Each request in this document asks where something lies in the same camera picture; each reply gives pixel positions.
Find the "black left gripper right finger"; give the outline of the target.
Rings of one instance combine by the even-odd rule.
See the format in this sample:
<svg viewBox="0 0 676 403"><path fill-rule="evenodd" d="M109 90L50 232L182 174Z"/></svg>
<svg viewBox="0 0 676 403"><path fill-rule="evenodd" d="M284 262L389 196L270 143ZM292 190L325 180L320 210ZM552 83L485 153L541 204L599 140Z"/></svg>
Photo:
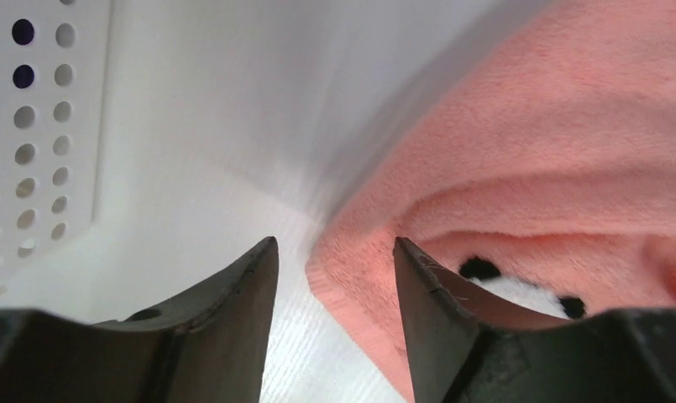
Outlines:
<svg viewBox="0 0 676 403"><path fill-rule="evenodd" d="M569 321L505 300L408 238L393 250L418 402L676 402L676 309Z"/></svg>

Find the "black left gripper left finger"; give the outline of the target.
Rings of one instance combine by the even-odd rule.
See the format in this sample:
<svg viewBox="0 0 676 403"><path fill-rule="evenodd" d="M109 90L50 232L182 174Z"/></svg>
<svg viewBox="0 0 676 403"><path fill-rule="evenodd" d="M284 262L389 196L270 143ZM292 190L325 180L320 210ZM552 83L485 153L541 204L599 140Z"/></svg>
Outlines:
<svg viewBox="0 0 676 403"><path fill-rule="evenodd" d="M0 402L256 402L278 274L268 237L123 321L0 309Z"/></svg>

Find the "pink towel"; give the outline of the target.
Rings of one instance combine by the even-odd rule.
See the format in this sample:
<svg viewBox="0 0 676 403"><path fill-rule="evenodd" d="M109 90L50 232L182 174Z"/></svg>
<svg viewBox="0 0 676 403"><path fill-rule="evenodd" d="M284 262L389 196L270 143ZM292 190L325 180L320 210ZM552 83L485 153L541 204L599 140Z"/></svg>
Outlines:
<svg viewBox="0 0 676 403"><path fill-rule="evenodd" d="M307 261L315 297L413 401L394 275L406 237L458 268L676 306L676 1L560 1L392 150Z"/></svg>

